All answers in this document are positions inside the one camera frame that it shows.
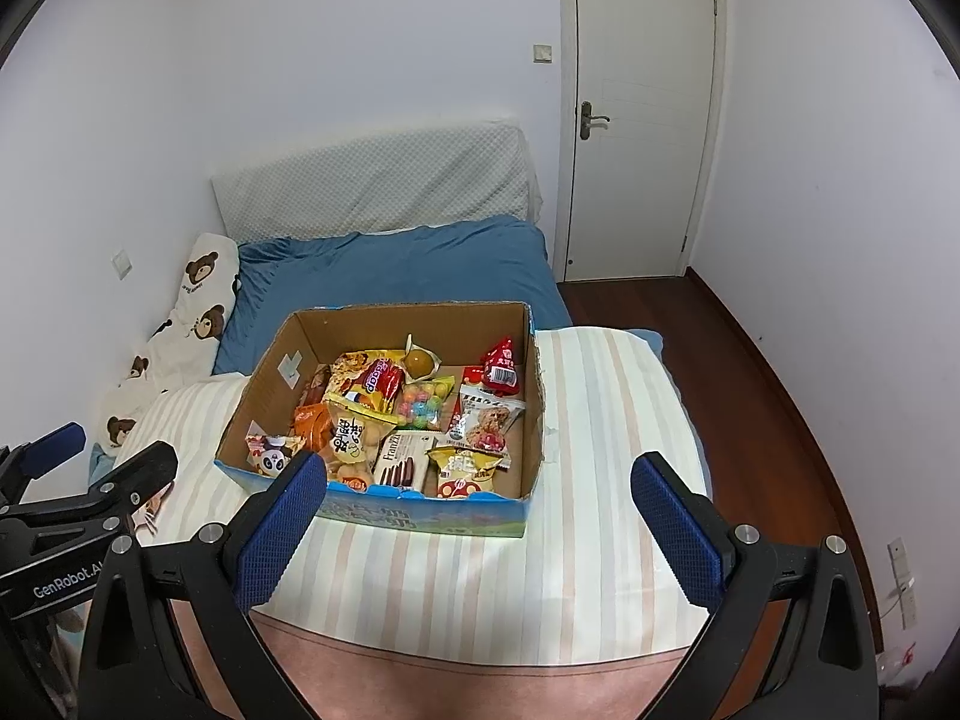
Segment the headboard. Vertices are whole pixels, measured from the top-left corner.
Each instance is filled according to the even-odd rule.
[[[212,183],[239,244],[496,214],[536,221],[541,205],[523,132],[504,121],[371,134],[221,172]]]

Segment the dark red wooden floor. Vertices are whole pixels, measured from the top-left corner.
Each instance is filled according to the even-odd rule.
[[[573,322],[664,336],[664,365],[704,442],[720,514],[765,536],[818,544],[841,533],[829,492],[781,398],[693,278],[560,285]],[[749,701],[775,644],[784,604],[771,605],[719,717]]]

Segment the wooden baseboard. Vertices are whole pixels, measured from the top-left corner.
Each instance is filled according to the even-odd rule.
[[[877,610],[877,594],[874,591],[874,582],[870,577],[870,569],[867,567],[867,557],[863,554],[863,545],[860,543],[860,536],[856,533],[856,527],[853,526],[853,518],[851,517],[850,510],[847,508],[847,503],[843,498],[843,493],[841,493],[839,485],[837,485],[837,480],[833,477],[833,472],[830,470],[827,458],[824,457],[824,453],[820,450],[820,446],[813,437],[813,433],[810,433],[810,428],[803,419],[803,415],[801,415],[797,409],[797,405],[793,402],[793,398],[790,397],[784,384],[782,384],[779,377],[776,376],[776,373],[770,367],[769,362],[767,362],[762,352],[757,348],[754,340],[747,335],[746,331],[740,326],[740,323],[733,317],[733,314],[730,313],[727,306],[724,305],[720,298],[717,298],[716,294],[709,288],[707,282],[700,277],[697,271],[693,268],[687,268],[685,277],[696,285],[709,302],[712,303],[717,314],[722,317],[731,331],[740,339],[744,350],[754,361],[757,370],[770,386],[771,391],[776,393],[776,398],[784,409],[784,413],[786,413],[794,429],[797,431],[797,439],[803,447],[806,456],[808,456],[813,463],[817,471],[817,476],[827,492],[827,499],[829,499],[834,514],[836,514],[837,521],[840,523],[840,535],[843,536],[847,542],[847,546],[850,548],[857,574],[860,576],[860,583],[863,586],[863,595],[867,601],[867,612],[870,613],[870,627],[874,635],[874,646],[877,652],[882,652],[883,631],[880,627],[880,613]]]

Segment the door frame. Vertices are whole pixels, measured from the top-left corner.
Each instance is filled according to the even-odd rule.
[[[577,0],[560,0],[560,175],[557,181],[557,223],[554,230],[553,275],[566,281],[569,259],[570,223],[573,212],[574,155],[579,127],[577,74],[580,57],[578,41]],[[704,210],[707,185],[713,167],[717,132],[720,125],[720,103],[727,64],[727,0],[716,0],[713,28],[713,79],[710,84],[710,105],[707,111],[707,135],[704,154],[697,176],[686,238],[677,261],[677,275],[683,275],[690,261],[697,228]]]

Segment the metal screw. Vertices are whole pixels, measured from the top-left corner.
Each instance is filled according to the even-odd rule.
[[[114,538],[113,543],[110,545],[110,549],[112,549],[113,552],[116,552],[117,555],[123,555],[124,552],[130,550],[131,546],[133,546],[133,539],[124,533],[123,536],[117,536],[117,538]]]
[[[203,541],[205,544],[215,544],[217,541],[222,538],[224,534],[224,526],[219,522],[208,522],[203,528],[197,532],[198,538],[200,541]]]
[[[733,530],[733,536],[745,544],[755,544],[760,541],[760,531],[752,525],[737,525]]]
[[[843,541],[843,538],[840,538],[840,536],[827,536],[824,544],[827,544],[827,549],[833,552],[834,555],[843,555],[847,550],[847,543]]]

